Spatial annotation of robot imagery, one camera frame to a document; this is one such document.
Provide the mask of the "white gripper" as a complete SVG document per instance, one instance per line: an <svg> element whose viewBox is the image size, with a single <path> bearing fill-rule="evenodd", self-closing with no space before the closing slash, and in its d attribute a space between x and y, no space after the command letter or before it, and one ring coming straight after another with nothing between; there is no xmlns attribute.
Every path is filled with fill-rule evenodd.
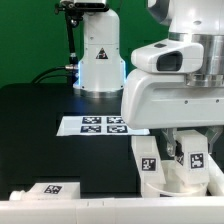
<svg viewBox="0 0 224 224"><path fill-rule="evenodd" d="M135 69L127 77L121 116L132 129L160 129L170 157L176 128L210 126L208 152L223 132L224 88L189 86L186 78L202 67L203 46L169 39L134 50Z"/></svg>

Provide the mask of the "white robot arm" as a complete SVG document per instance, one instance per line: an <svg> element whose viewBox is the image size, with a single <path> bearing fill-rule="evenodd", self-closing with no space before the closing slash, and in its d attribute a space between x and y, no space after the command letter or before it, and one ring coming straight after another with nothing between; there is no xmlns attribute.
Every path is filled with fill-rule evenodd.
<svg viewBox="0 0 224 224"><path fill-rule="evenodd" d="M131 54L121 116L132 129L161 129L168 154L177 130L206 127L213 144L224 127L224 0L148 0L168 37Z"/></svg>

